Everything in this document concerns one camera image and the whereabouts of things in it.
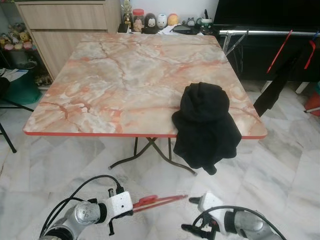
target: cable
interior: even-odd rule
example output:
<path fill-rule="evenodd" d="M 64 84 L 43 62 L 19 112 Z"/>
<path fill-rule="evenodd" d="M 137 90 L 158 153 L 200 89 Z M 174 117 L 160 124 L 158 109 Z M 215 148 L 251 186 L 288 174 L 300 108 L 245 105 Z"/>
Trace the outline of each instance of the cable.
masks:
<path fill-rule="evenodd" d="M 62 209 L 64 209 L 64 207 L 70 202 L 70 200 L 72 200 L 74 198 L 74 196 L 77 194 L 77 192 L 79 192 L 80 189 L 83 188 L 84 185 L 86 185 L 87 183 L 91 182 L 92 180 L 95 180 L 95 179 L 100 179 L 100 178 L 110 178 L 112 179 L 113 181 L 115 181 L 116 183 L 116 193 L 119 194 L 119 193 L 122 193 L 124 191 L 124 188 L 120 185 L 120 183 L 118 182 L 117 179 L 115 179 L 113 176 L 110 176 L 110 175 L 99 175 L 99 176 L 94 176 L 92 178 L 90 178 L 89 180 L 85 181 L 84 183 L 82 183 L 71 195 L 69 198 L 66 198 L 65 200 L 63 200 L 62 202 L 60 202 L 56 207 L 55 207 L 55 210 L 60 206 L 62 205 L 62 207 L 56 212 L 56 214 L 53 216 L 53 218 L 49 221 L 51 215 L 50 213 L 50 216 L 46 219 L 46 221 L 44 222 L 43 224 L 43 227 L 41 229 L 41 232 L 40 232 L 40 238 L 43 236 L 43 234 L 45 233 L 45 231 L 48 229 L 48 227 L 52 224 L 52 222 L 56 219 L 56 217 L 58 216 L 58 214 L 62 211 Z"/>
<path fill-rule="evenodd" d="M 269 226 L 282 238 L 282 240 L 287 240 L 285 238 L 285 236 L 282 235 L 282 233 L 268 220 L 266 219 L 264 216 L 262 216 L 260 213 L 253 211 L 249 208 L 246 207 L 242 207 L 242 206 L 215 206 L 215 207 L 211 207 L 208 210 L 203 211 L 199 216 L 196 217 L 196 219 L 193 221 L 192 226 L 195 227 L 197 222 L 203 218 L 203 216 L 211 211 L 214 210 L 218 210 L 218 209 L 233 209 L 233 210 L 240 210 L 240 211 L 247 211 L 250 212 L 256 216 L 258 216 L 259 218 L 261 218 L 263 221 L 265 221 L 267 224 L 269 224 Z"/>

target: red lid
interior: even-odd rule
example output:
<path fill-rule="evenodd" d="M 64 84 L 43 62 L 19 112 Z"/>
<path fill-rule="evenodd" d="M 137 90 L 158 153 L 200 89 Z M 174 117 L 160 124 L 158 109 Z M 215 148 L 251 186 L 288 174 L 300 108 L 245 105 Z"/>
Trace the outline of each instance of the red lid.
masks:
<path fill-rule="evenodd" d="M 133 15 L 135 15 L 135 16 L 143 16 L 143 15 L 145 15 L 145 11 L 143 9 L 140 9 L 140 8 L 133 9 Z"/>

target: television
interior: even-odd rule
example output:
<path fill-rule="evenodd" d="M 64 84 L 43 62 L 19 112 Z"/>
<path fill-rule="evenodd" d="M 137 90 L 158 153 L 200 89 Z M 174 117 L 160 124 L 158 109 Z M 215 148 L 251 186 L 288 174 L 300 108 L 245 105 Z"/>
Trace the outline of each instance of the television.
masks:
<path fill-rule="evenodd" d="M 320 27 L 320 0 L 219 0 L 216 26 Z"/>

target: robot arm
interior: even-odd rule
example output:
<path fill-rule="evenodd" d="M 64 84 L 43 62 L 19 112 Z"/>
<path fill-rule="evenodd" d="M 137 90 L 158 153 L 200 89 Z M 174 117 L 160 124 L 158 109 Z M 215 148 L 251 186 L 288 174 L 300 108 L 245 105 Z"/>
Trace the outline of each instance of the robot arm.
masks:
<path fill-rule="evenodd" d="M 113 234 L 112 220 L 132 215 L 133 203 L 125 191 L 100 203 L 82 201 L 70 208 L 63 218 L 57 220 L 40 240 L 76 240 L 88 226 L 107 222 Z"/>
<path fill-rule="evenodd" d="M 198 210 L 205 212 L 212 207 L 222 205 L 222 201 L 212 193 L 206 193 L 202 197 L 192 197 L 191 203 L 198 204 Z M 205 226 L 211 227 L 210 232 L 202 230 Z M 182 224 L 182 229 L 198 237 L 214 240 L 216 232 L 228 236 L 230 233 L 238 234 L 249 240 L 281 240 L 282 238 L 273 233 L 271 227 L 259 216 L 248 211 L 228 211 L 217 209 L 205 212 L 200 226 Z"/>

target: wooden cabinet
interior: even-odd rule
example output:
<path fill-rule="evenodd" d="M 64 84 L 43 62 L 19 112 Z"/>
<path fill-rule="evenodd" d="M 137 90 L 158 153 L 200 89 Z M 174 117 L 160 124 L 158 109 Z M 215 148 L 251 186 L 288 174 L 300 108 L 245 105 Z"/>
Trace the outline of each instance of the wooden cabinet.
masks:
<path fill-rule="evenodd" d="M 119 0 L 15 4 L 53 80 L 84 33 L 116 33 L 122 18 Z"/>

